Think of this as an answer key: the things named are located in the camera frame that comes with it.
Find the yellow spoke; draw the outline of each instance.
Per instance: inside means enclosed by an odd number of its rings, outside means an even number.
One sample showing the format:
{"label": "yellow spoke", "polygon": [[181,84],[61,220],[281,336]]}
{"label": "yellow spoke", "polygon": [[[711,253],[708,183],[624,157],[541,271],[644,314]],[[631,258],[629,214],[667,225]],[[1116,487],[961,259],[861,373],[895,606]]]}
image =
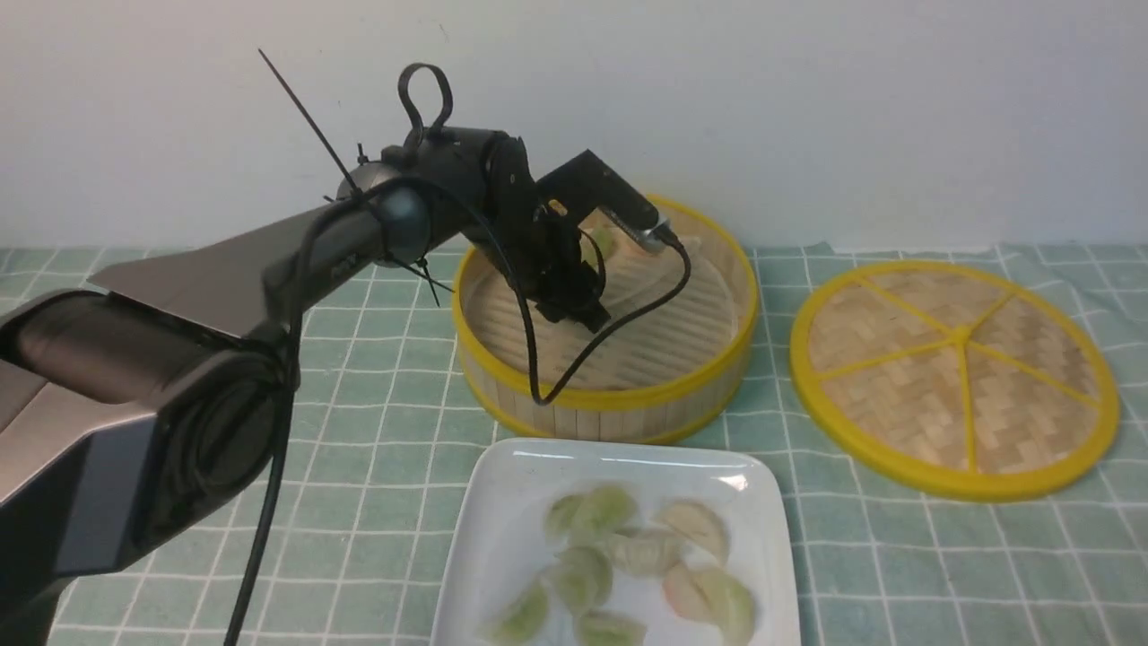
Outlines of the yellow spoke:
{"label": "yellow spoke", "polygon": [[990,306],[984,313],[982,313],[979,317],[977,317],[976,320],[972,321],[972,326],[969,326],[969,335],[972,335],[974,333],[977,332],[977,328],[984,326],[985,320],[988,320],[990,316],[996,313],[996,310],[1004,306],[1004,303],[1013,299],[1013,296],[1015,295],[1016,294],[1013,291],[1007,291],[1003,296],[996,298],[996,302],[994,302],[992,306]]}
{"label": "yellow spoke", "polygon": [[969,348],[960,344],[956,349],[957,366],[961,371],[961,405],[964,407],[964,451],[969,458],[969,473],[977,473],[977,429],[972,420],[972,383],[969,380]]}
{"label": "yellow spoke", "polygon": [[969,345],[972,347],[972,348],[975,348],[975,349],[977,349],[982,353],[987,355],[988,357],[992,357],[993,359],[995,359],[998,361],[1003,361],[1004,364],[1008,364],[1009,366],[1016,368],[1017,371],[1021,371],[1022,373],[1025,373],[1025,374],[1027,374],[1027,375],[1030,375],[1032,378],[1035,378],[1037,380],[1040,380],[1041,382],[1045,382],[1046,384],[1048,384],[1048,386],[1053,387],[1054,389],[1061,391],[1062,394],[1071,397],[1072,399],[1079,402],[1080,404],[1084,404],[1086,406],[1091,406],[1093,408],[1100,408],[1100,403],[1099,402],[1096,402],[1095,399],[1088,397],[1087,395],[1085,395],[1085,394],[1083,394],[1083,392],[1080,392],[1080,391],[1078,391],[1078,390],[1076,390],[1073,388],[1070,388],[1070,387],[1068,387],[1065,384],[1062,384],[1061,382],[1054,380],[1052,376],[1049,376],[1044,371],[1037,371],[1035,368],[1029,366],[1027,364],[1023,364],[1021,361],[1017,361],[1016,359],[1013,359],[1011,357],[1004,355],[1003,352],[1001,352],[1001,351],[999,351],[996,349],[993,349],[993,348],[988,348],[988,347],[986,347],[984,344],[980,344],[980,343],[977,343],[977,342],[969,342]]}
{"label": "yellow spoke", "polygon": [[905,359],[906,357],[913,357],[914,355],[921,355],[929,352],[931,350],[940,350],[945,347],[953,345],[951,340],[944,340],[940,342],[934,342],[931,344],[925,344],[923,347],[914,347],[906,350],[899,350],[889,355],[883,355],[881,357],[875,357],[872,359],[866,359],[864,361],[858,361],[856,364],[850,364],[848,366],[843,366],[833,371],[827,371],[824,373],[817,374],[819,381],[832,380],[840,378],[841,375],[848,375],[850,373],[856,373],[858,371],[864,371],[866,368],[872,368],[874,366],[879,366],[889,361],[897,361],[898,359]]}
{"label": "yellow spoke", "polygon": [[858,282],[861,283],[861,285],[864,285],[869,289],[876,291],[878,295],[881,295],[885,299],[892,302],[893,304],[900,306],[905,311],[908,311],[909,313],[913,313],[917,318],[921,318],[922,320],[924,320],[925,322],[928,322],[928,325],[929,325],[930,328],[933,328],[933,329],[938,330],[940,334],[945,335],[946,337],[953,334],[953,330],[951,330],[948,328],[948,326],[945,326],[944,322],[941,322],[940,320],[937,320],[932,316],[929,316],[924,311],[917,309],[915,305],[910,304],[908,301],[901,298],[897,294],[893,294],[892,291],[885,289],[884,287],[878,286],[872,280],[869,280],[868,278],[864,278],[864,277],[859,277],[858,278]]}

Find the dumpling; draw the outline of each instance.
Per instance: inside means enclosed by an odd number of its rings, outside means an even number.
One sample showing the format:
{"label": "dumpling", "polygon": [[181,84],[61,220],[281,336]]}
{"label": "dumpling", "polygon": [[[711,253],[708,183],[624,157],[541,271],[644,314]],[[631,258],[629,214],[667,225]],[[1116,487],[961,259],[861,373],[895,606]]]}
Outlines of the dumpling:
{"label": "dumpling", "polygon": [[619,530],[606,539],[606,552],[614,567],[638,577],[659,577],[678,561],[682,539],[666,530]]}
{"label": "dumpling", "polygon": [[639,646],[646,626],[625,615],[592,610],[574,625],[579,646]]}
{"label": "dumpling", "polygon": [[677,563],[666,573],[661,591],[675,615],[691,622],[714,623],[709,602],[695,583],[693,573],[684,565]]}
{"label": "dumpling", "polygon": [[600,550],[571,547],[559,554],[558,560],[569,568],[589,573],[595,582],[595,606],[602,606],[610,599],[610,593],[614,589],[614,570]]}
{"label": "dumpling", "polygon": [[566,550],[543,577],[574,616],[605,604],[614,581],[610,561],[592,547]]}
{"label": "dumpling", "polygon": [[753,596],[742,582],[720,568],[705,568],[693,574],[693,581],[706,598],[714,625],[726,639],[726,646],[747,646],[753,638]]}
{"label": "dumpling", "polygon": [[534,639],[550,612],[545,589],[535,579],[518,599],[483,629],[483,639],[495,646],[522,646]]}
{"label": "dumpling", "polygon": [[705,505],[680,500],[662,509],[654,520],[713,554],[719,565],[724,566],[729,560],[726,524]]}
{"label": "dumpling", "polygon": [[604,485],[585,495],[571,519],[572,545],[592,545],[629,521],[638,506],[618,485]]}
{"label": "dumpling", "polygon": [[577,512],[579,505],[582,504],[582,496],[573,495],[565,498],[559,498],[553,505],[550,506],[550,512],[546,513],[546,520],[543,524],[543,531],[546,535],[546,543],[558,543],[566,532],[571,529],[571,521],[574,519],[574,513]]}

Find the woven bamboo base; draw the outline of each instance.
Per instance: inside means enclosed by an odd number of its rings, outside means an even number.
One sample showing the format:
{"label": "woven bamboo base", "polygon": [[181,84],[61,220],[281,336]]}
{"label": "woven bamboo base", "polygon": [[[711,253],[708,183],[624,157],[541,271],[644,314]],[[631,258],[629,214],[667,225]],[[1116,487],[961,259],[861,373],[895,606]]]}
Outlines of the woven bamboo base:
{"label": "woven bamboo base", "polygon": [[1063,487],[1116,433],[1107,365],[1034,294],[968,267],[864,266],[793,329],[794,387],[843,447],[913,487],[1009,500]]}
{"label": "woven bamboo base", "polygon": [[[699,213],[665,200],[659,210],[690,255],[692,273],[674,299],[629,322],[582,365],[556,403],[536,406],[527,388],[521,312],[502,275],[468,254],[456,279],[460,364],[472,390],[511,429],[568,439],[662,443],[713,419],[748,366],[758,289],[740,247]],[[602,302],[612,319],[669,290],[682,277],[673,250],[649,255],[611,229]],[[543,394],[594,338],[572,321],[533,312]]]}

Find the yellow rim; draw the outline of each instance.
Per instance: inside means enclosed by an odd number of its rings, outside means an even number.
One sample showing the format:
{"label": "yellow rim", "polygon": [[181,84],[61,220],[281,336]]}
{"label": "yellow rim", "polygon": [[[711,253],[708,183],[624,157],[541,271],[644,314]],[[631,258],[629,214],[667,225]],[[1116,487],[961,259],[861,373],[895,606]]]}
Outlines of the yellow rim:
{"label": "yellow rim", "polygon": [[[928,350],[934,350],[936,348],[955,344],[961,344],[962,348],[974,345],[978,351],[985,352],[986,347],[976,344],[976,342],[970,342],[968,336],[976,329],[977,326],[979,326],[979,322],[984,321],[993,311],[995,311],[998,306],[1003,304],[1007,298],[1022,297],[1055,320],[1057,325],[1060,325],[1060,327],[1069,335],[1069,337],[1071,337],[1072,341],[1076,342],[1081,349],[1088,360],[1088,364],[1091,364],[1095,371],[1096,386],[1100,394],[1099,402],[1084,394],[1078,394],[1076,391],[1066,392],[1070,389],[1066,389],[1062,384],[1053,384],[1061,388],[1062,392],[1065,392],[1065,395],[1069,395],[1070,397],[1075,397],[1077,399],[1081,397],[1086,398],[1088,400],[1087,404],[1094,406],[1099,411],[1099,418],[1094,433],[1071,456],[1056,462],[1055,465],[1045,467],[1044,469],[1026,472],[1023,474],[995,475],[955,472],[937,467],[934,465],[929,465],[893,451],[858,428],[848,418],[845,417],[844,413],[841,413],[841,411],[829,399],[829,397],[824,395],[820,386],[821,380],[824,379],[824,376],[817,375],[816,371],[814,371],[808,351],[809,328],[814,316],[816,316],[822,305],[824,305],[835,293],[846,285],[872,285],[872,282],[867,279],[868,275],[889,271],[914,268],[946,271],[984,280],[1003,289],[1006,291],[1006,296],[998,301],[987,312],[985,312],[971,328],[962,330],[960,335],[954,333],[951,340],[944,344],[930,344],[930,347],[910,349],[908,351],[895,353],[895,356],[886,356],[867,364],[876,365],[884,360],[895,359],[897,356],[925,352]],[[916,311],[915,308],[908,305],[907,303],[900,304],[905,309],[921,316],[926,322],[929,322],[930,326],[939,326],[939,322],[930,319],[930,317],[924,312]],[[978,268],[943,262],[895,260],[861,266],[843,273],[815,290],[813,295],[810,295],[809,298],[801,305],[801,309],[798,311],[797,318],[793,321],[793,333],[791,336],[790,348],[790,369],[793,376],[793,387],[797,389],[798,396],[801,398],[801,403],[809,411],[809,415],[814,419],[814,421],[817,422],[817,425],[820,425],[821,428],[824,429],[824,431],[845,451],[871,467],[874,470],[908,487],[937,496],[984,503],[1004,503],[1045,496],[1068,485],[1087,473],[1088,469],[1091,469],[1093,465],[1095,465],[1096,461],[1104,456],[1108,447],[1111,446],[1112,441],[1116,438],[1116,431],[1119,422],[1119,392],[1117,390],[1116,382],[1112,380],[1112,374],[1108,368],[1108,364],[1104,361],[1100,350],[1092,343],[1092,340],[1088,338],[1088,335],[1080,330],[1080,328],[1078,328],[1068,316],[1045,298],[1038,296],[1029,289],[1025,289],[1024,287],[1021,287],[1019,285]],[[964,352],[960,352],[959,356],[962,358],[960,361],[960,368],[962,378],[964,378],[967,372],[967,366],[963,360]],[[994,358],[1007,361],[1023,371],[1032,372],[1031,368],[1009,358],[1008,356],[996,353],[994,355]],[[1041,375],[1033,376],[1044,379]],[[963,379],[962,383],[963,406],[968,413],[971,410],[968,380]],[[971,415],[967,414],[965,420],[967,433],[971,434]],[[971,444],[967,444],[967,446],[970,446],[970,457],[975,458],[975,456],[972,456]]]}
{"label": "yellow rim", "polygon": [[[738,241],[734,239],[734,236],[730,235],[724,228],[719,226],[708,217],[687,205],[658,195],[649,195],[649,199],[659,207],[670,208],[683,212],[701,221],[709,228],[713,228],[730,244],[730,247],[735,249],[737,258],[740,262],[742,267],[745,270],[750,283],[752,285],[757,282],[753,265],[750,264],[750,258],[745,256],[745,251],[742,250],[740,243],[738,243]],[[476,257],[475,252],[476,250],[471,248],[466,251],[466,255],[463,256],[463,262],[459,263],[458,271],[455,273],[456,286],[460,283],[463,272],[466,271],[467,265]],[[745,353],[746,347],[751,343],[753,327],[757,325],[758,320],[758,298],[754,297],[751,298],[751,301],[750,309],[739,321],[740,332],[734,340],[734,343],[727,347],[721,355],[698,371],[678,378],[673,382],[628,391],[590,391],[568,388],[558,396],[554,404],[569,408],[589,411],[629,411],[673,402],[696,391],[699,387],[711,382],[718,374],[722,373],[731,363],[736,361],[742,355]],[[506,384],[519,394],[529,396],[530,384],[527,376],[491,355],[490,351],[488,351],[486,347],[479,342],[478,337],[474,336],[470,326],[466,325],[466,317],[463,314],[461,295],[458,289],[455,290],[455,295],[451,298],[451,312],[455,318],[455,329],[458,330],[459,343],[465,347],[466,351],[470,352],[471,357],[474,358],[479,366],[492,375],[498,382]],[[549,392],[550,389],[553,388],[552,384],[546,383],[541,383],[538,386],[543,394]],[[490,406],[487,406],[486,408],[491,412],[497,410],[497,407]]]}
{"label": "yellow rim", "polygon": [[[487,413],[490,414],[491,418],[497,420],[499,425],[506,427],[507,429],[514,431],[520,436],[553,439],[554,436],[551,436],[549,434],[543,434],[542,431],[538,431],[537,429],[534,429],[518,421],[517,419],[507,415],[506,412],[499,408],[494,402],[490,400],[490,398],[488,398],[482,391],[475,388],[474,382],[471,380],[471,374],[465,369],[463,371],[463,376],[466,379],[466,386],[468,386],[471,388],[471,392],[474,394],[474,398],[479,400],[479,405],[482,406],[482,408],[484,408]],[[742,371],[742,376],[743,378],[745,376],[745,371]],[[676,444],[678,442],[682,442],[683,439],[701,430],[701,428],[708,425],[709,422],[713,422],[714,419],[718,418],[718,415],[721,415],[721,412],[724,411],[727,406],[729,406],[729,403],[732,402],[735,397],[737,397],[738,390],[739,388],[734,389],[732,392],[730,392],[728,396],[726,396],[724,399],[718,403],[718,406],[714,406],[713,408],[707,411],[706,414],[703,415],[700,419],[698,419],[696,422],[691,422],[682,427],[681,429],[669,431],[668,434],[638,439],[636,442],[633,442],[631,444]]]}

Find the white dumpling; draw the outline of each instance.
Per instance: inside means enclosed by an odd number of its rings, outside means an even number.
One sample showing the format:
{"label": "white dumpling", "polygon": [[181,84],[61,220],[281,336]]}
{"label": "white dumpling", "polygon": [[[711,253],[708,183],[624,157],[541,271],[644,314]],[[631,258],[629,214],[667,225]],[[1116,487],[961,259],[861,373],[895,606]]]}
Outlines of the white dumpling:
{"label": "white dumpling", "polygon": [[625,526],[638,506],[618,485],[604,485],[582,498],[571,519],[569,540],[573,545],[592,545]]}
{"label": "white dumpling", "polygon": [[542,630],[548,613],[550,599],[535,579],[513,604],[487,623],[482,638],[495,646],[523,646]]}
{"label": "white dumpling", "polygon": [[659,577],[681,558],[682,539],[659,529],[619,530],[606,539],[606,553],[614,567],[630,576]]}
{"label": "white dumpling", "polygon": [[582,498],[580,495],[567,496],[559,498],[558,501],[550,506],[550,512],[546,513],[546,520],[543,524],[546,543],[557,543],[566,536],[566,532],[571,529],[571,521],[574,519],[574,513],[577,512],[579,505],[582,504]]}
{"label": "white dumpling", "polygon": [[592,610],[579,618],[574,633],[579,646],[641,646],[646,628],[625,615]]}
{"label": "white dumpling", "polygon": [[693,573],[683,563],[675,565],[666,573],[661,591],[675,615],[691,622],[714,623],[709,602],[693,581]]}
{"label": "white dumpling", "polygon": [[713,554],[719,565],[724,566],[729,560],[726,523],[705,505],[680,500],[662,509],[654,520]]}

